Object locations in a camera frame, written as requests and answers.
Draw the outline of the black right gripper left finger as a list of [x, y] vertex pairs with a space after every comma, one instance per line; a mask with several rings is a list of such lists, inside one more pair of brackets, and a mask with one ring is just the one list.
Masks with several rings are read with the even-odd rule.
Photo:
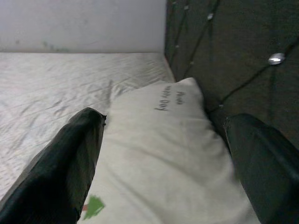
[[0, 202], [3, 224], [75, 224], [90, 189], [105, 115], [75, 114], [25, 167]]

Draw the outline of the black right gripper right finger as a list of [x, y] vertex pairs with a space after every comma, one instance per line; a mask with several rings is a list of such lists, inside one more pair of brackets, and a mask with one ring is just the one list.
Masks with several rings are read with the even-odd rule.
[[262, 224], [299, 222], [299, 151], [282, 133], [249, 114], [224, 125], [241, 184]]

